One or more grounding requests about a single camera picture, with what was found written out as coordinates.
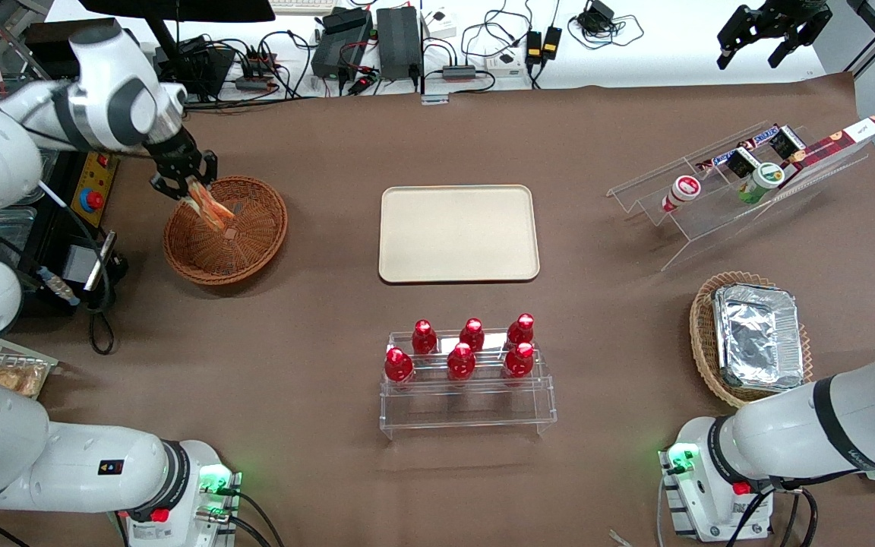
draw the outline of acrylic display rack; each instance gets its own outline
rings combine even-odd
[[[757,225],[763,215],[767,220],[768,217],[776,214],[802,207],[816,194],[826,189],[824,180],[868,157],[867,153],[856,153],[854,156],[840,158],[835,162],[829,158],[826,162],[802,171],[792,179],[791,184],[781,190],[769,191],[757,204],[745,204],[740,200],[738,189],[744,179],[731,172],[727,166],[722,165],[718,169],[709,171],[695,169],[696,163],[733,150],[738,147],[738,143],[750,140],[754,135],[761,134],[771,127],[771,122],[760,122],[608,191],[607,197],[617,198],[617,202],[627,213],[636,212],[639,208],[654,226],[677,227],[681,234],[678,238],[680,239],[678,245],[681,248],[667,264],[661,267],[660,271],[691,259],[726,239],[733,238],[745,229]],[[804,125],[803,127],[789,125],[789,127],[792,127],[795,134],[806,144],[813,144],[825,136],[816,138]],[[768,144],[759,146],[751,153],[763,163],[771,162],[777,165],[782,163],[782,159]],[[701,183],[701,193],[694,201],[681,205],[673,212],[664,212],[661,201],[670,191],[674,180],[681,175],[697,178]]]
[[[387,340],[387,349],[398,346],[414,362],[414,378],[406,384],[381,373],[380,430],[389,439],[398,430],[480,425],[534,425],[541,434],[556,422],[552,376],[537,343],[532,342],[532,373],[506,380],[501,377],[506,329],[485,329],[482,351],[475,353],[475,373],[469,380],[449,381],[447,356],[459,332],[435,332],[437,352],[420,356],[411,353],[410,332],[391,333]]]

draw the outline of brown table surface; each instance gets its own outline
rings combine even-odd
[[[222,175],[258,177],[285,198],[289,234],[273,264],[239,290],[181,280],[161,251],[174,204],[148,187],[152,163],[128,160],[105,217],[131,261],[110,314],[118,351],[95,356],[82,315],[24,321],[9,338],[72,363],[42,394],[52,419],[212,444],[245,472],[245,491],[288,547],[593,547],[614,544],[610,529],[653,545],[655,451],[688,419],[732,412],[691,358],[687,313],[704,280],[746,270],[792,291],[817,378],[875,360],[872,147],[802,211],[666,273],[657,232],[604,197],[766,119],[831,134],[858,120],[853,82],[458,94],[433,107],[358,97],[194,114],[188,128],[218,153]],[[532,190],[538,278],[379,280],[382,191],[496,183]],[[522,311],[535,315],[555,377],[556,425],[541,438],[520,427],[387,441],[377,417],[388,332],[418,318],[456,329],[473,315],[506,326]],[[875,482],[812,489],[817,545],[875,545]],[[787,509],[780,498],[777,533]],[[0,523],[33,547],[118,545],[102,515],[3,511]]]

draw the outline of beige tray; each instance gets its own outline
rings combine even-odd
[[[531,191],[388,188],[380,201],[378,270],[387,283],[531,280],[539,274]]]

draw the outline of red bottle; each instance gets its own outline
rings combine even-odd
[[[532,345],[522,342],[508,351],[504,357],[504,369],[501,370],[503,378],[523,378],[529,376],[532,367],[535,366],[535,358],[532,357]]]
[[[531,314],[521,314],[515,322],[508,327],[508,346],[515,346],[518,343],[532,343],[532,319]]]
[[[465,323],[465,328],[461,329],[458,342],[466,343],[472,351],[482,351],[482,347],[485,346],[485,331],[482,329],[482,322],[477,318],[469,319]]]
[[[383,363],[383,372],[391,381],[410,381],[410,378],[414,377],[414,362],[399,347],[391,347],[387,350],[387,360]]]
[[[472,347],[464,342],[447,354],[447,378],[448,380],[468,380],[475,371],[475,353]]]
[[[414,353],[431,353],[438,347],[438,336],[434,333],[434,327],[427,319],[417,321],[414,325],[414,335],[410,337],[410,343],[414,346]]]

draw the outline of wicker basket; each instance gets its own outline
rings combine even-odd
[[[744,271],[726,271],[709,278],[697,291],[690,307],[690,346],[694,352],[694,362],[697,371],[701,373],[705,384],[711,388],[727,404],[741,408],[751,401],[774,395],[771,391],[749,389],[745,387],[730,387],[722,380],[718,367],[718,338],[715,336],[715,308],[712,295],[720,287],[734,283],[749,283],[766,287],[774,287],[764,277]],[[802,366],[805,381],[812,381],[812,352],[809,350],[809,336],[805,326],[799,324],[799,345],[802,346]]]
[[[194,209],[178,204],[164,226],[164,256],[174,271],[201,285],[245,280],[261,270],[282,245],[289,218],[270,185],[230,176],[211,185],[215,200],[235,213],[228,228],[208,228]]]

